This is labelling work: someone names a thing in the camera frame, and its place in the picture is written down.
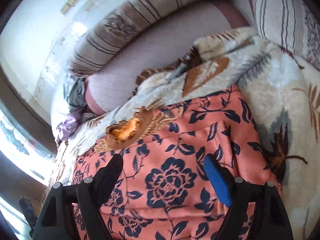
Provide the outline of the orange floral garment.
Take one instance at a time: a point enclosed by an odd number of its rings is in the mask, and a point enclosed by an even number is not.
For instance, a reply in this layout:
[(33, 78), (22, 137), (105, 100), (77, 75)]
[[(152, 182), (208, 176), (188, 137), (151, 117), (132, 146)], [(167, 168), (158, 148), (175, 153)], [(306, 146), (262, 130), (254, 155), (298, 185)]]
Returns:
[(153, 111), (159, 130), (121, 150), (96, 144), (75, 163), (73, 184), (93, 177), (115, 154), (124, 167), (101, 215), (114, 239), (213, 239), (227, 213), (204, 171), (212, 154), (253, 184), (276, 182), (255, 120), (231, 86)]

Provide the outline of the purple floral cloth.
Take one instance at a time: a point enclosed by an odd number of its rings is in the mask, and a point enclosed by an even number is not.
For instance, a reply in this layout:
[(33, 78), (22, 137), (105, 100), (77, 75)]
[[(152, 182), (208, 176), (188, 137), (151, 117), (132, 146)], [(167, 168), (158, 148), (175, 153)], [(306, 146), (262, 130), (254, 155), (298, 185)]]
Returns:
[(81, 117), (82, 114), (80, 111), (64, 115), (62, 121), (54, 129), (56, 142), (68, 139), (79, 126)]

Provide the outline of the grey pillow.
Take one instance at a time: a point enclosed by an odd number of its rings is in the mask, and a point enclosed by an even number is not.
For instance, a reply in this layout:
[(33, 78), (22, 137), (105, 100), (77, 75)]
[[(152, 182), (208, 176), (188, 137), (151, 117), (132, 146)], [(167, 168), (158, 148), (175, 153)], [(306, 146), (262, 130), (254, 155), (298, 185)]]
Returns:
[(63, 83), (63, 98), (67, 102), (70, 112), (83, 109), (87, 105), (85, 100), (85, 78), (67, 75)]

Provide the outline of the pink mattress sheet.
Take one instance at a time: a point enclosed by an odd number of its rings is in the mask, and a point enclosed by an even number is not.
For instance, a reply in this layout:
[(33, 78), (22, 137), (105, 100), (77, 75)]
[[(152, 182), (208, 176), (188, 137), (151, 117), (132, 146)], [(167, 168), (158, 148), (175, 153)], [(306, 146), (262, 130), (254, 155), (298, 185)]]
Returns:
[(196, 2), (174, 12), (140, 34), (102, 70), (85, 80), (89, 109), (102, 115), (122, 105), (132, 96), (136, 77), (142, 71), (174, 62), (197, 38), (248, 25), (239, 10), (220, 0)]

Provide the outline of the cream leaf-pattern fleece blanket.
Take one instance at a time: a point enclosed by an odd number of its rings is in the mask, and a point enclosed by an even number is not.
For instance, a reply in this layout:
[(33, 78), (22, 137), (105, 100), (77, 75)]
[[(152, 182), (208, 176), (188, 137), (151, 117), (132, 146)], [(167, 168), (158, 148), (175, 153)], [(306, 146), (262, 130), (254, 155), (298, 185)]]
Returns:
[(319, 70), (249, 27), (199, 38), (190, 55), (202, 63), (147, 71), (130, 100), (63, 141), (49, 182), (70, 184), (77, 156), (140, 107), (152, 110), (237, 85), (246, 99), (244, 116), (255, 120), (266, 160), (282, 183), (294, 238), (319, 239)]

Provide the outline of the striped bolster pillow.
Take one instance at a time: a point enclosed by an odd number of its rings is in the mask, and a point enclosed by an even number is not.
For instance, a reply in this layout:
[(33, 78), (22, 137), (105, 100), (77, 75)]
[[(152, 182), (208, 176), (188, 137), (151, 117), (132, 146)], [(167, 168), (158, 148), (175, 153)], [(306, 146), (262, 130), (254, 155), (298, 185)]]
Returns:
[(196, 1), (127, 0), (121, 3), (77, 42), (68, 70), (78, 77), (95, 74), (143, 31)]

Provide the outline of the striped floral pillow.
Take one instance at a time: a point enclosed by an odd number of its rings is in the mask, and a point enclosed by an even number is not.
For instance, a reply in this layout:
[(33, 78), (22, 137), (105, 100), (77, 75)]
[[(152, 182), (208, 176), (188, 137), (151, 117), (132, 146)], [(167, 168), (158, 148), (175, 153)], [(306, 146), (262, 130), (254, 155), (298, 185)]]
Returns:
[(260, 36), (319, 67), (319, 23), (303, 0), (252, 0)]

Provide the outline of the window with frame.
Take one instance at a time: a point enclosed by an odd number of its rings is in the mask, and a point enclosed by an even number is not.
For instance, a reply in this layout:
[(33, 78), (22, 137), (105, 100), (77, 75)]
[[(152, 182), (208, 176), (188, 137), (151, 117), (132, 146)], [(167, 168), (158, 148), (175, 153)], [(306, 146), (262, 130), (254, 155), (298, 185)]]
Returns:
[(1, 213), (18, 239), (30, 239), (30, 226), (18, 201), (30, 200), (36, 213), (56, 154), (48, 124), (17, 95), (1, 74)]

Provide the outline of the wall switch plate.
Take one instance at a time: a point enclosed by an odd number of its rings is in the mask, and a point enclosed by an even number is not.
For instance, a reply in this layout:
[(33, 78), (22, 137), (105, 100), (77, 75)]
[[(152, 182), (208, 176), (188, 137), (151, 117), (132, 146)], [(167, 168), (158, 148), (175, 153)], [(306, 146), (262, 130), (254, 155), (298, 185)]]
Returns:
[(63, 15), (67, 14), (69, 10), (74, 7), (80, 0), (68, 0), (65, 5), (61, 8), (61, 13)]

